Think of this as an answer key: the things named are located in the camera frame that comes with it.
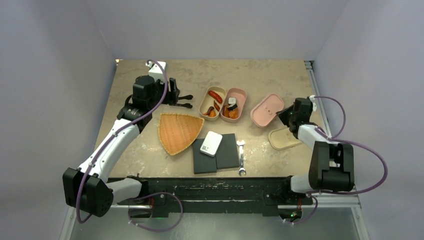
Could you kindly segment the cream lunch box lid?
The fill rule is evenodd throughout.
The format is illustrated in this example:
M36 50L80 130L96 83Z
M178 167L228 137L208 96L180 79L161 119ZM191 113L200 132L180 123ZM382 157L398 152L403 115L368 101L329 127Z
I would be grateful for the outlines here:
M294 135L290 132L289 128L287 127L270 131L268 134L268 140L270 145L275 150L279 150L279 151L302 144L300 140L294 137Z

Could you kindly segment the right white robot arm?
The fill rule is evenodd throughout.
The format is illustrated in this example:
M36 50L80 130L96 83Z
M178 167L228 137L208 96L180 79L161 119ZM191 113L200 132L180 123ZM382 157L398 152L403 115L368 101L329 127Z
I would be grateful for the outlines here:
M319 126L311 122L316 110L316 96L297 97L293 104L277 112L277 117L293 136L311 150L307 174L290 177L290 184L280 196L288 204L301 194L319 191L349 192L354 188L354 149L349 143L331 140Z

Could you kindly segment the sushi roll with seaweed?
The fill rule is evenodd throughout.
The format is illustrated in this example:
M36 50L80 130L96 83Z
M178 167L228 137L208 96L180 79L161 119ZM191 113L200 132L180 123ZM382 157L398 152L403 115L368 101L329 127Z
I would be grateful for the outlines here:
M228 104L233 105L237 103L237 99L235 97L229 97L228 98Z

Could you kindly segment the dark red octopus tentacle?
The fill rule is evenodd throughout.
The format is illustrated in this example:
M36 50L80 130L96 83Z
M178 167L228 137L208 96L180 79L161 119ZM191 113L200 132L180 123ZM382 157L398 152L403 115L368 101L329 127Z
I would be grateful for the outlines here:
M213 106L210 106L206 112L206 115L209 115L214 110Z

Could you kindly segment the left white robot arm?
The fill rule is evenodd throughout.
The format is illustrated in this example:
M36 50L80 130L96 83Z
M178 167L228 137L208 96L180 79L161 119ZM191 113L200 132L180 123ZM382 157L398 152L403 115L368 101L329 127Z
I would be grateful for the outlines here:
M191 100L192 95L180 96L175 78L161 81L149 75L136 78L116 120L97 149L76 169L68 168L62 175L66 204L76 209L79 223L91 216L102 217L111 205L131 199L138 205L146 203L149 191L142 179L129 176L108 183L110 173L127 147L152 119L161 105L178 106L178 101Z

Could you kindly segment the silver open-end wrench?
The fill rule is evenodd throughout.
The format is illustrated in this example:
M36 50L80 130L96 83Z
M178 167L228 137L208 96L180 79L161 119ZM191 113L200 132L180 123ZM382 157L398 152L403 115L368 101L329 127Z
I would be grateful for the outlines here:
M244 145L245 145L245 141L244 140L237 140L236 144L238 145L238 153L239 153L239 161L240 161L238 175L241 177L241 176L246 175L246 170L244 168Z

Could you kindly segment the pink lunch box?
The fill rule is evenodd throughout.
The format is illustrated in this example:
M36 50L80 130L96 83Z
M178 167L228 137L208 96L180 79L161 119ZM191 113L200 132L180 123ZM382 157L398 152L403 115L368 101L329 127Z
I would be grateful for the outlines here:
M236 98L238 117L234 119L225 117L223 115L224 113L223 107L220 109L220 117L225 122L237 123L242 117L244 106L247 100L247 93L241 88L233 87L227 91L226 97L224 98L224 101L223 101L224 105L228 104L229 98Z

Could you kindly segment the orange fried chicken piece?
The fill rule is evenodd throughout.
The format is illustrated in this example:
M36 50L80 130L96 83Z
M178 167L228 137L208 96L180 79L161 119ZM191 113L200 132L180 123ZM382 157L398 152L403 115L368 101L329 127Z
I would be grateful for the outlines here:
M223 107L223 112L222 112L223 116L225 118L228 118L228 119L233 119L233 120L237 119L240 115L239 114L239 108L235 109L234 111L229 112L228 109L227 109L228 106L229 105L225 105Z

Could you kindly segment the red brown sausage piece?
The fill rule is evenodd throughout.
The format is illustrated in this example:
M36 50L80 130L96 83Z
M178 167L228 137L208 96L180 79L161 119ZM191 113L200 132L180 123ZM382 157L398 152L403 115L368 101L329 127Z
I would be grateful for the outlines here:
M213 102L214 108L217 110L217 112L220 112L220 106L214 101Z

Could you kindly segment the right black foam block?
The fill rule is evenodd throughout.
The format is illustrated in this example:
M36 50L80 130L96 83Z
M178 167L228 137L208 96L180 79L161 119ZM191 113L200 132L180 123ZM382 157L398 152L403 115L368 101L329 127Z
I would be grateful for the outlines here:
M222 135L215 158L218 170L238 168L240 166L238 145L234 133Z

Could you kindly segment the woven bamboo basket tray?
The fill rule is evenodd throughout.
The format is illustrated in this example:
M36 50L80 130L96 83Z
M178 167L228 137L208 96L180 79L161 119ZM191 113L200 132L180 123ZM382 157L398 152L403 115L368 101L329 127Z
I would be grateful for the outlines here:
M175 156L197 139L205 120L189 114L161 113L158 124L158 136L165 151Z

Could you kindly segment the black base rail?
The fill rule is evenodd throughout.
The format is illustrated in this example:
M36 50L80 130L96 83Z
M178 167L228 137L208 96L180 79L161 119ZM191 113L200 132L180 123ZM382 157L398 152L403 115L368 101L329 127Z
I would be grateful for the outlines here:
M313 200L290 189L289 177L146 177L141 196L117 203L135 209L146 207L154 218L170 213L262 214L277 217L306 207Z

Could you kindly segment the pink lunch box lid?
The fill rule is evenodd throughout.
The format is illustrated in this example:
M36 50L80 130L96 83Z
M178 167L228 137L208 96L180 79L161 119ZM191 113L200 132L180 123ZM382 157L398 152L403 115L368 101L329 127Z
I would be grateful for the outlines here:
M277 116L277 112L285 107L284 101L271 93L264 97L250 112L250 118L260 128L267 127Z

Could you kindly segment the cream lunch box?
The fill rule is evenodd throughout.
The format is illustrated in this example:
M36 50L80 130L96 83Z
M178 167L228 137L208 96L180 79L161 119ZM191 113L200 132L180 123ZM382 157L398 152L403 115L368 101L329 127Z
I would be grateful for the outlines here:
M219 87L219 86L210 86L206 90L205 95L204 95L204 97L202 99L202 102L201 102L201 104L200 104L200 106L198 108L198 111L199 111L200 116L202 118L204 118L206 121L216 121L220 117L221 114L215 108L214 108L214 110L216 112L216 116L215 117L204 116L204 113L207 112L207 110L208 110L209 107L214 107L214 102L215 102L213 100L213 98L208 95L208 91L215 91L215 92L218 92L221 95L221 97L223 99L223 103L222 104L218 104L219 107L220 107L220 110L223 107L224 100L225 100L225 97L227 95L227 91L224 88Z

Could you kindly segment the black foam block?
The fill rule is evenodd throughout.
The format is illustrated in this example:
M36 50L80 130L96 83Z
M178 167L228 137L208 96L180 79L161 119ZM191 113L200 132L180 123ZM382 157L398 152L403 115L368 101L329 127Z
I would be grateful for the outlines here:
M192 144L194 174L209 174L217 172L215 156L209 156L200 151L204 139L196 139Z
M215 158L218 170L238 168L240 166L238 145L234 133L222 135Z

